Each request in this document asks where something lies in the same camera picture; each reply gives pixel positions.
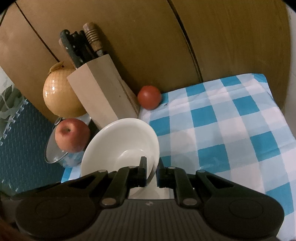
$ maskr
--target wooden knife block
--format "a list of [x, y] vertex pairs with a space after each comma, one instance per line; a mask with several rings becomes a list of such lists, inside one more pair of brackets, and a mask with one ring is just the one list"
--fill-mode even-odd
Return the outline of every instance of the wooden knife block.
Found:
[[138, 117], [137, 98], [109, 54], [87, 62], [67, 79], [99, 129], [118, 119]]

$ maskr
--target checkered tablecloth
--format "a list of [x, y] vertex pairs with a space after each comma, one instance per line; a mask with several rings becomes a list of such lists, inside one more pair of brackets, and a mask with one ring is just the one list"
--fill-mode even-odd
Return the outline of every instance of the checkered tablecloth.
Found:
[[[141, 110], [165, 166], [204, 169], [275, 198], [284, 208], [281, 240], [295, 238], [296, 141], [262, 74], [242, 74], [163, 94]], [[79, 177], [79, 167], [64, 179]]]

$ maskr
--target brown ribbed handle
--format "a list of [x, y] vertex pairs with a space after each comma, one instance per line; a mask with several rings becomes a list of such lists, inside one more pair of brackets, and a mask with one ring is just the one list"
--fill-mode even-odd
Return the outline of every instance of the brown ribbed handle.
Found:
[[99, 31], [97, 25], [95, 23], [86, 23], [83, 25], [82, 28], [87, 37], [87, 41], [90, 43], [93, 50], [98, 54], [99, 57], [102, 56], [103, 46], [99, 38]]

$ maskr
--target cabinet door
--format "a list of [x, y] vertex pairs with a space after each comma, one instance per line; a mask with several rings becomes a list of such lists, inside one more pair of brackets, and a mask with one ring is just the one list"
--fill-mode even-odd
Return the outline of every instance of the cabinet door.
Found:
[[290, 65], [286, 6], [281, 0], [171, 0], [204, 81], [243, 73], [266, 76], [282, 107]]
[[18, 0], [17, 4], [60, 60], [65, 59], [58, 44], [61, 30], [74, 32], [86, 22], [98, 24], [105, 49], [135, 93], [144, 85], [167, 92], [200, 82], [166, 0]]
[[16, 88], [52, 122], [57, 117], [46, 107], [42, 91], [55, 63], [16, 4], [12, 4], [0, 26], [0, 66]]

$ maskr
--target tomato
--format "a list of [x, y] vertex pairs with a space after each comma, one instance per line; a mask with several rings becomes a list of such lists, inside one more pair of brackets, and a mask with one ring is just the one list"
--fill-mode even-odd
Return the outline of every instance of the tomato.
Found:
[[153, 110], [161, 102], [161, 93], [154, 86], [144, 86], [138, 93], [138, 101], [143, 108]]

